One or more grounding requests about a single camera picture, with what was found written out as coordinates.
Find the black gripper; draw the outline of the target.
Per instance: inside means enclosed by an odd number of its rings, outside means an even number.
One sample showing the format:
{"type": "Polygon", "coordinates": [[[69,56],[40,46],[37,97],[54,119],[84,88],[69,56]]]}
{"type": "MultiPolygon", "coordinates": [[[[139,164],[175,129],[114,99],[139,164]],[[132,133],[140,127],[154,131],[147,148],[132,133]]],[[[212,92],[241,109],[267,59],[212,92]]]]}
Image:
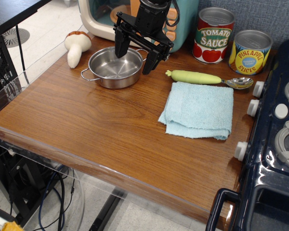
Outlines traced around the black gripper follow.
{"type": "Polygon", "coordinates": [[[118,12],[115,31],[115,55],[126,55],[130,42],[150,50],[143,68],[143,75],[155,70],[160,61],[167,61],[173,42],[162,32],[170,0],[141,0],[137,15],[118,12]]]}

